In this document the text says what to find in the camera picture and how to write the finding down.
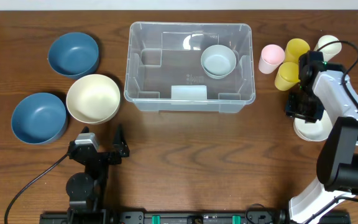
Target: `clear plastic bin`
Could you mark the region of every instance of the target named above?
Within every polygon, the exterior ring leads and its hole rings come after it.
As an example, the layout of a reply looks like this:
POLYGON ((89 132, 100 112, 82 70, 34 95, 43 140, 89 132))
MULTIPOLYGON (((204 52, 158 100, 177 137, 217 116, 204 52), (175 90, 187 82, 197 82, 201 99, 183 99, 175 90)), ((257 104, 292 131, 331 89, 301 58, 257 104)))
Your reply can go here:
POLYGON ((255 100, 251 28, 247 24, 135 22, 129 33, 124 96, 141 111, 237 113, 255 100), (236 68, 215 80, 201 54, 225 45, 236 68))

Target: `bowl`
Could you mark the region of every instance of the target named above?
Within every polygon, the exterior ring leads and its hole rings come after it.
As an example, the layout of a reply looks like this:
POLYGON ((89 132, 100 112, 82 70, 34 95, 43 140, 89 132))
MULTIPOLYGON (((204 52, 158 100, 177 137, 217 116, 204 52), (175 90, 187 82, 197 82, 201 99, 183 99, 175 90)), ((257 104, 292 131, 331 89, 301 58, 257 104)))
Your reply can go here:
POLYGON ((120 91, 112 79, 93 74, 74 82, 68 90, 66 105, 78 121, 101 124, 116 115, 120 99, 120 91))
POLYGON ((324 141, 328 138, 333 125, 324 110, 321 120, 315 123, 306 123, 303 119, 295 118, 293 128, 300 138, 306 141, 324 141))
POLYGON ((99 47, 96 41, 81 32, 59 37, 50 47, 49 65, 65 77, 79 79, 92 74, 99 65, 99 47))
POLYGON ((228 76, 236 67, 234 52, 223 45, 212 45, 201 55, 201 65, 207 76, 221 79, 228 76))
POLYGON ((24 98, 12 114, 12 131, 27 144, 48 144, 59 139, 67 128, 63 102, 50 93, 24 98))

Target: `cup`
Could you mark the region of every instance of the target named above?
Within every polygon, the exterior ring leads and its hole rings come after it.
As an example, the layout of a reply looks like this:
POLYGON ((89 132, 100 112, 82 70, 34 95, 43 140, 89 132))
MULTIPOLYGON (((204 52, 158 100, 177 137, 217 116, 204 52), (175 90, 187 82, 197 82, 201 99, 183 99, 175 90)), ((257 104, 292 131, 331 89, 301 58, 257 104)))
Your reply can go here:
POLYGON ((223 45, 212 45, 201 55, 201 65, 207 76, 221 79, 228 76, 236 67, 234 52, 223 45))
POLYGON ((262 49, 259 59, 259 70, 264 74, 272 73, 285 58, 284 50, 275 44, 269 44, 262 49))
POLYGON ((286 91, 299 82, 299 66, 293 62, 285 62, 280 68, 274 80, 278 90, 286 91))
MULTIPOLYGON (((333 35, 324 35, 322 36, 318 42, 316 47, 314 48, 314 51, 317 51, 320 47, 332 42, 338 40, 338 38, 334 37, 333 35)), ((333 58, 335 55, 337 55, 342 50, 342 44, 341 43, 335 43, 330 44, 327 47, 321 49, 320 51, 323 53, 324 61, 327 62, 331 58, 333 58)))
POLYGON ((299 63, 299 57, 310 50, 308 43, 302 39, 295 38, 287 43, 285 48, 284 62, 299 63))

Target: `white cup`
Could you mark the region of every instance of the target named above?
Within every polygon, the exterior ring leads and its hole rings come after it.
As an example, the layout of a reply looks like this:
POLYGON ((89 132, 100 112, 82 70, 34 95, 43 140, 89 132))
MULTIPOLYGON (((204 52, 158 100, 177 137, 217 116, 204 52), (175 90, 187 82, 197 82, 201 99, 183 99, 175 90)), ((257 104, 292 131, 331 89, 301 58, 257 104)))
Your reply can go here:
POLYGON ((201 55, 201 65, 207 76, 221 79, 228 76, 236 67, 234 52, 223 45, 212 45, 201 55))
MULTIPOLYGON (((338 38, 334 37, 333 35, 324 35, 322 36, 318 42, 316 47, 314 48, 314 51, 317 51, 320 47, 332 42, 338 40, 338 38)), ((331 58, 333 58, 335 55, 337 55, 342 50, 342 44, 341 43, 335 43, 330 44, 327 47, 321 49, 320 51, 323 53, 324 61, 327 62, 331 58)))
POLYGON ((264 74, 272 73, 285 58, 284 50, 275 44, 269 44, 262 49, 259 59, 259 71, 264 74))

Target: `white wall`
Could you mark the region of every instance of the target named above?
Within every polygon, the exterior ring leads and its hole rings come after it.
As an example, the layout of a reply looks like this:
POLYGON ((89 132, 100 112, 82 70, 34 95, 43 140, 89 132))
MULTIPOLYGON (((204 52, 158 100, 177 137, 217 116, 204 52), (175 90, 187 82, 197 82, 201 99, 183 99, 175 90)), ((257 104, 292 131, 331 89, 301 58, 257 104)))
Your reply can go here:
POLYGON ((0 0, 0 10, 358 9, 358 0, 0 0))

